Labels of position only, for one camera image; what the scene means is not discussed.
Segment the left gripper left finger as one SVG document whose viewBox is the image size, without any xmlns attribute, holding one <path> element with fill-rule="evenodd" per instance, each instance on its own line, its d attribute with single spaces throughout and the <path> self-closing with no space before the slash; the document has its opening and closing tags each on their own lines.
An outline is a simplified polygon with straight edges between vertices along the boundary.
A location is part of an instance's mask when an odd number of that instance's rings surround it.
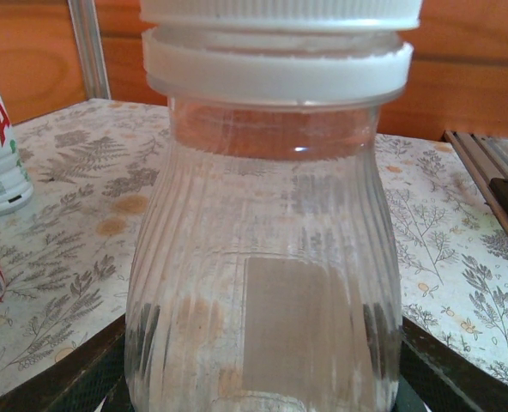
<svg viewBox="0 0 508 412">
<path fill-rule="evenodd" d="M 93 411 L 124 376 L 118 318 L 71 354 L 0 396 L 0 411 Z"/>
</svg>

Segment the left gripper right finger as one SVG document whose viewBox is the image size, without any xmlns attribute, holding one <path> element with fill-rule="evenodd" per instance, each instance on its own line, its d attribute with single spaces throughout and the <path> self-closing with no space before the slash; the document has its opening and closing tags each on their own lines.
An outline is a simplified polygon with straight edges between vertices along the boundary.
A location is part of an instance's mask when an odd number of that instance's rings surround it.
<svg viewBox="0 0 508 412">
<path fill-rule="evenodd" d="M 402 321 L 401 375 L 432 411 L 508 411 L 508 385 Z"/>
</svg>

